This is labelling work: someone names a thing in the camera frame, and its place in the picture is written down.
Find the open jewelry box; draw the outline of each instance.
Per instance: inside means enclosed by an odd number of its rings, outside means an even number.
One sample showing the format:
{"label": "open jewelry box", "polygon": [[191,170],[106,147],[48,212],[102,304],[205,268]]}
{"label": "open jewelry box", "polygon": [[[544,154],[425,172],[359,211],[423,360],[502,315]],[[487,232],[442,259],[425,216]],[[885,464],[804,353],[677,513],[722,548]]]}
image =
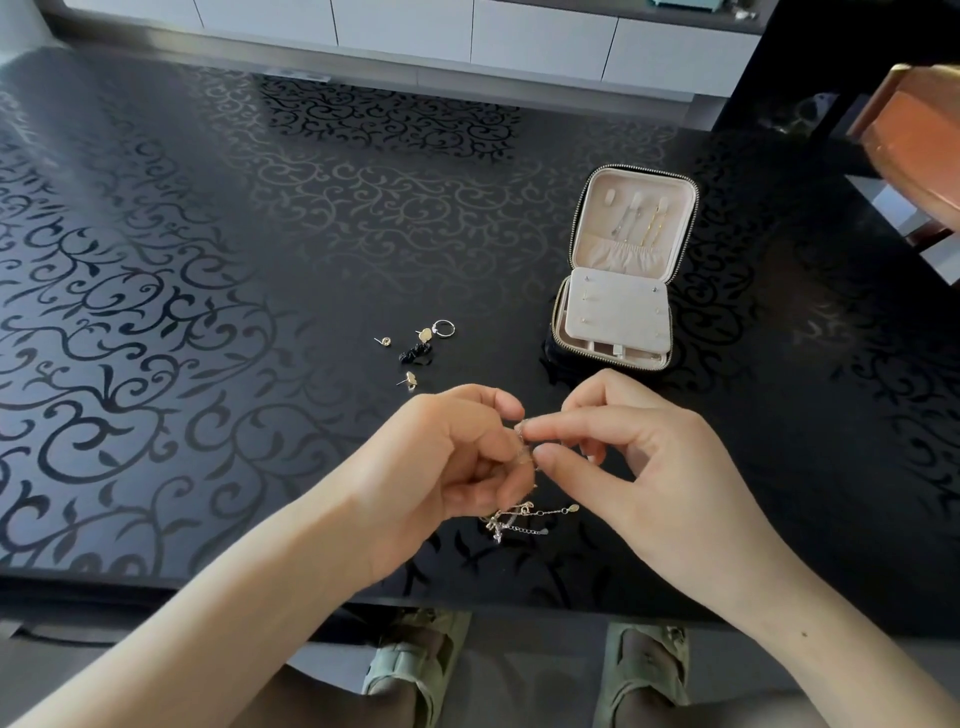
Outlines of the open jewelry box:
{"label": "open jewelry box", "polygon": [[699,206],[700,190],[688,177],[620,164],[594,170],[573,218],[573,272],[554,303],[553,342],[613,366],[669,366],[667,288]]}

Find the floral swirl pattern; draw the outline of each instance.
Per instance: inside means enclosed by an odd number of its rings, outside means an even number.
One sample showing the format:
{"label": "floral swirl pattern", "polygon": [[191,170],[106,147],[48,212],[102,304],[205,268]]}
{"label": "floral swirl pattern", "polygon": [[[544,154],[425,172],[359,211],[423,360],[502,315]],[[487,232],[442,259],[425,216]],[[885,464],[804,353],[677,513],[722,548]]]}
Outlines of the floral swirl pattern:
{"label": "floral swirl pattern", "polygon": [[[646,381],[708,417],[874,619],[960,634],[957,302],[812,156],[62,51],[6,73],[0,573],[184,583],[403,402],[374,336],[455,321],[424,391],[482,380],[555,409],[577,375],[540,345],[573,210],[594,167],[630,162],[703,191],[674,365]],[[494,547],[446,523],[358,598],[711,619],[591,514],[543,525]]]}

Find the cabinet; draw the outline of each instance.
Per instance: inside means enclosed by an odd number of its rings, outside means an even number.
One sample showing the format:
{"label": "cabinet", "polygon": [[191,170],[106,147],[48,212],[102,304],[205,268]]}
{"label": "cabinet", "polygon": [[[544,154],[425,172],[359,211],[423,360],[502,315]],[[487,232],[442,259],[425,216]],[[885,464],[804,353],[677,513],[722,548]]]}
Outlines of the cabinet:
{"label": "cabinet", "polygon": [[616,18],[496,0],[476,0],[477,65],[600,81]]}
{"label": "cabinet", "polygon": [[330,0],[196,0],[204,27],[278,40],[336,45]]}
{"label": "cabinet", "polygon": [[203,27],[193,0],[63,0],[63,4],[78,11],[153,20],[171,28],[199,30]]}
{"label": "cabinet", "polygon": [[470,60],[473,0],[333,0],[344,48]]}
{"label": "cabinet", "polygon": [[729,97],[759,36],[620,19],[603,80]]}

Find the orange chair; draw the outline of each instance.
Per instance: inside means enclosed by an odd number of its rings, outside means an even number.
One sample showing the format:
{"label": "orange chair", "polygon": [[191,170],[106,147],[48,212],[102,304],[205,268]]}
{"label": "orange chair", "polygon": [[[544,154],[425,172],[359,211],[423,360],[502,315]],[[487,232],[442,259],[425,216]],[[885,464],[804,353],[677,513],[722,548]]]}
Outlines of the orange chair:
{"label": "orange chair", "polygon": [[935,221],[907,236],[918,249],[960,231],[960,67],[895,66],[849,135],[880,176]]}

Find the black cable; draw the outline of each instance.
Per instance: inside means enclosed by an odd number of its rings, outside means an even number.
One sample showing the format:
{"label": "black cable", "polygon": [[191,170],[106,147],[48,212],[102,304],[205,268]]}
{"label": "black cable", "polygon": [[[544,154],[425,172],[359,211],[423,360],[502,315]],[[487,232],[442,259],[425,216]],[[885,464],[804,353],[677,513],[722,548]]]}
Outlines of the black cable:
{"label": "black cable", "polygon": [[58,647],[88,647],[90,649],[110,649],[116,645],[116,643],[84,642],[83,640],[62,640],[59,637],[46,637],[45,635],[34,634],[23,627],[16,630],[11,635],[11,639],[40,644],[55,644]]}

